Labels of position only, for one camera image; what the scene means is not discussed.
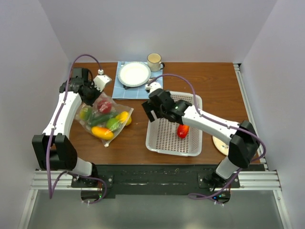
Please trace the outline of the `clear zip top bag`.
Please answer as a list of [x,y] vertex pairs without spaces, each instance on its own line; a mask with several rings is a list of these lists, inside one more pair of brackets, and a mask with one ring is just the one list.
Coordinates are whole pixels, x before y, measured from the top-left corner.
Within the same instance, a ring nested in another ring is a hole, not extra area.
[[93,105],[82,103],[74,120],[108,147],[120,132],[131,124],[133,111],[133,108],[118,104],[102,93]]

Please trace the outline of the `red orange fake mango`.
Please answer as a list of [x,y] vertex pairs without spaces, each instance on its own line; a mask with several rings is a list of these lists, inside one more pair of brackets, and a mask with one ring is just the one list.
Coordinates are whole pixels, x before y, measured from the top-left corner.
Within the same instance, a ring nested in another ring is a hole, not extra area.
[[177,128],[177,136],[181,139],[186,138],[189,133],[189,128],[188,125],[179,125]]

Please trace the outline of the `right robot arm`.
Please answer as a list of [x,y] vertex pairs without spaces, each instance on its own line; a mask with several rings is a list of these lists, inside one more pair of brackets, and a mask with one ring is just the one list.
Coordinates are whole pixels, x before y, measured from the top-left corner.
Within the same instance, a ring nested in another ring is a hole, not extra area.
[[165,118],[172,123],[187,125],[206,132],[228,145],[228,155],[211,175],[213,184],[224,187],[229,178],[241,168],[248,168],[260,146],[253,125],[221,119],[200,110],[196,104],[174,101],[171,93],[162,88],[146,86],[149,99],[142,104],[150,122]]

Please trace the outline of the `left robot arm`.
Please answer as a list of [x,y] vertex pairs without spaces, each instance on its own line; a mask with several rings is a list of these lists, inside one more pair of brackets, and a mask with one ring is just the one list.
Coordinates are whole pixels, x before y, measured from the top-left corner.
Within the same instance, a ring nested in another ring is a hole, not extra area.
[[59,88],[59,99],[51,120],[42,134],[34,135],[32,146],[41,169],[47,172],[49,189],[55,188],[51,171],[59,170],[74,175],[88,187],[98,184],[94,163],[78,157],[70,141],[70,131],[81,104],[92,107],[111,79],[99,69],[93,79],[90,70],[73,68],[68,79]]

